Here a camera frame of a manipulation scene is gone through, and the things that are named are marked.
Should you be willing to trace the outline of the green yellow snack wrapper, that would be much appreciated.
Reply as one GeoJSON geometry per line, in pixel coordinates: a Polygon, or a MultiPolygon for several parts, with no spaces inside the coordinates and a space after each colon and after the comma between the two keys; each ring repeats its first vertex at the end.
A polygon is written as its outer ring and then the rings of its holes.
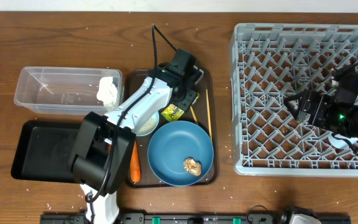
{"type": "MultiPolygon", "coordinates": [[[[196,103],[199,97],[200,94],[197,93],[196,98],[192,102],[192,105],[196,103]]],[[[160,115],[162,115],[168,122],[173,122],[178,121],[184,113],[185,112],[179,107],[175,106],[174,104],[170,104],[160,113],[160,115]]]]}

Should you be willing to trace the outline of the light blue cup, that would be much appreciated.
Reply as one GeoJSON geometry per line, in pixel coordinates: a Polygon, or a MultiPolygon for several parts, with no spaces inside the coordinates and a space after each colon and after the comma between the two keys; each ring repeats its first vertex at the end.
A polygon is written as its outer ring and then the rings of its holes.
{"type": "Polygon", "coordinates": [[[337,149],[345,149],[349,147],[350,144],[356,143],[358,138],[347,138],[340,134],[331,133],[328,136],[328,140],[333,147],[337,149]]]}

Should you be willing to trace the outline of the light blue rice bowl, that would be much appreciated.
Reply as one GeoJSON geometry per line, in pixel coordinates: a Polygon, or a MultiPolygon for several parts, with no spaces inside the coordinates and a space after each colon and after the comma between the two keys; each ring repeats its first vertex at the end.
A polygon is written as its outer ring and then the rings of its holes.
{"type": "Polygon", "coordinates": [[[137,136],[147,136],[151,134],[158,126],[159,113],[156,112],[144,125],[140,128],[137,136]]]}

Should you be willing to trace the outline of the white napkin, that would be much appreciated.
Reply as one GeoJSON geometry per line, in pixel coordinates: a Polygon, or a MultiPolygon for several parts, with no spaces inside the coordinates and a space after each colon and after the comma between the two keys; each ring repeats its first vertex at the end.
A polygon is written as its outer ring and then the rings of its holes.
{"type": "Polygon", "coordinates": [[[102,77],[99,81],[96,97],[105,107],[113,107],[117,103],[118,90],[113,77],[102,77]]]}

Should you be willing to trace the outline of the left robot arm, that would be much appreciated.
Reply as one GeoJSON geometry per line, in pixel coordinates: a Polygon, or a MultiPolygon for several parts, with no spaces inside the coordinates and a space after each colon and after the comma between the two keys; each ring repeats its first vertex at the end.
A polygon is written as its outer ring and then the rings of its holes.
{"type": "Polygon", "coordinates": [[[68,168],[85,193],[85,217],[90,223],[115,222],[116,192],[129,171],[137,133],[170,104],[187,111],[203,75],[199,60],[178,49],[170,62],[148,70],[140,88],[116,109],[84,117],[68,168]]]}

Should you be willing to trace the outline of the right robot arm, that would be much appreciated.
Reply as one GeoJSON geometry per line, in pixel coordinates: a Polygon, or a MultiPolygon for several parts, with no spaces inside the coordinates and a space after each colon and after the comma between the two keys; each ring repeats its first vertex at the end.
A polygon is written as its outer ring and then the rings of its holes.
{"type": "Polygon", "coordinates": [[[315,90],[304,90],[286,97],[283,104],[299,122],[308,123],[332,132],[334,139],[343,140],[358,155],[358,74],[349,66],[331,72],[337,82],[333,96],[315,90]]]}

